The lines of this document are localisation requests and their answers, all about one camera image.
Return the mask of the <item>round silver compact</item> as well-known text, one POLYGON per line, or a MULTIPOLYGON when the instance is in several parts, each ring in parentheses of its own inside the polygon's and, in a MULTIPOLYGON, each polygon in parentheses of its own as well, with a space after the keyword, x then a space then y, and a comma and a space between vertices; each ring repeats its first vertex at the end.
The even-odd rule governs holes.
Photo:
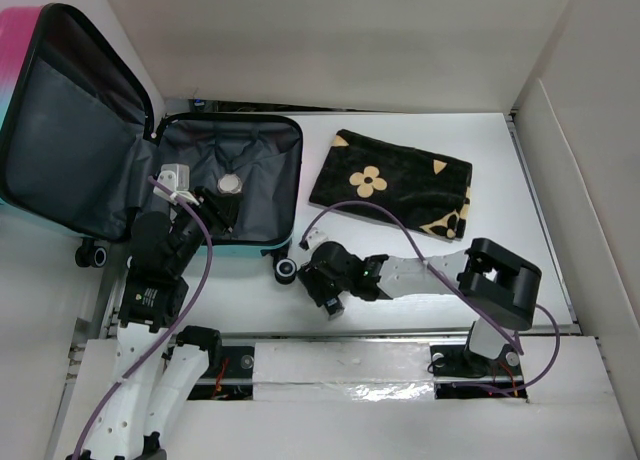
POLYGON ((242 189, 243 182, 236 174, 225 174, 217 181, 217 190, 222 195, 237 195, 242 189))

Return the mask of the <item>black rectangular box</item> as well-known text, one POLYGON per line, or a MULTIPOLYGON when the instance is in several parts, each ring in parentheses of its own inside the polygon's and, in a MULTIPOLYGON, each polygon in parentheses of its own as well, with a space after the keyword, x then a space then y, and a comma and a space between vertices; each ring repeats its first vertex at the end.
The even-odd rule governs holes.
POLYGON ((334 320, 344 313, 344 305, 336 293, 320 293, 315 302, 319 308, 325 311, 329 320, 334 320))

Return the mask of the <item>black towel with beige flowers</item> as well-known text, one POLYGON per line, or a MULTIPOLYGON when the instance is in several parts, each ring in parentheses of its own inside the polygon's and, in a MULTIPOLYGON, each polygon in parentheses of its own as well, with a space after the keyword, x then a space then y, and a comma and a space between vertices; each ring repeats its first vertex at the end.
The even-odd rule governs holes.
POLYGON ((331 206, 366 201, 411 230, 447 241, 464 237, 472 164, 342 129, 311 189, 309 202, 331 206))

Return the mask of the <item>pink and teal kids suitcase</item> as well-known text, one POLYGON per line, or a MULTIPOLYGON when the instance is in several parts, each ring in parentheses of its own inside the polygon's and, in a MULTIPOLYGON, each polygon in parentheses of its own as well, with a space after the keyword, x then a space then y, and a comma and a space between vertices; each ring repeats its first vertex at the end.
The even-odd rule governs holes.
POLYGON ((103 266, 106 243, 163 208, 149 177, 164 164, 190 168, 192 187, 215 194, 236 174, 242 200, 218 255, 270 256, 293 280, 288 249, 303 133, 269 114, 186 112, 154 117, 147 90, 90 19, 74 6, 1 13, 1 200, 78 235, 82 268, 103 266))

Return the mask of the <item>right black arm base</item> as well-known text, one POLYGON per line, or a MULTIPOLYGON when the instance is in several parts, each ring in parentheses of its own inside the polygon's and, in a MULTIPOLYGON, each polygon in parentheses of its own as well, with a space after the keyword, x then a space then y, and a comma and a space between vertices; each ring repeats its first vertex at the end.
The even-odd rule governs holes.
POLYGON ((427 372, 433 376, 436 400, 505 398, 496 390, 524 384, 520 357, 505 345, 497 359, 487 359, 463 345, 436 344, 430 348, 427 372))

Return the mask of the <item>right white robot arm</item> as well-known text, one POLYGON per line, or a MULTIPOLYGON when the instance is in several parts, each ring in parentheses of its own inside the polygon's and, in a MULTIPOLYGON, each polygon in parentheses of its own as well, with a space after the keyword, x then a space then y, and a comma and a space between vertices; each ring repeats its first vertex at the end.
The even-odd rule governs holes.
POLYGON ((309 248, 298 270, 308 295, 334 317, 349 293, 363 301, 412 295, 451 294, 478 316, 462 348, 462 361, 474 373, 494 366, 515 335, 532 327, 542 272, 539 267, 487 238, 443 256, 402 258, 387 254, 360 258, 335 241, 309 248))

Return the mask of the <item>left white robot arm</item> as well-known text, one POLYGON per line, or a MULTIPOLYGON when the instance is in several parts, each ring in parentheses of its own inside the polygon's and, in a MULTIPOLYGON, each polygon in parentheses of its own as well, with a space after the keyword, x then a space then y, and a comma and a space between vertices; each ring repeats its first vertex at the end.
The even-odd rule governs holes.
POLYGON ((204 288, 191 291, 183 273, 201 247, 205 264, 212 264, 213 239, 233 230, 242 196, 204 187, 154 192, 166 195, 175 211, 142 214, 131 228, 112 378, 73 459, 166 458, 169 433, 196 381, 222 367, 219 332, 181 324, 204 288))

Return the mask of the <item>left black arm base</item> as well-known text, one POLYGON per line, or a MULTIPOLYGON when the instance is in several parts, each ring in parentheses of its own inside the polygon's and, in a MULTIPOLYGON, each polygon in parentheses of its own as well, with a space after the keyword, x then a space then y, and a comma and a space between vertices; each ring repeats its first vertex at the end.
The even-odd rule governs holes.
POLYGON ((221 355, 198 379, 189 400, 250 400, 253 395, 254 347, 223 346, 221 355))

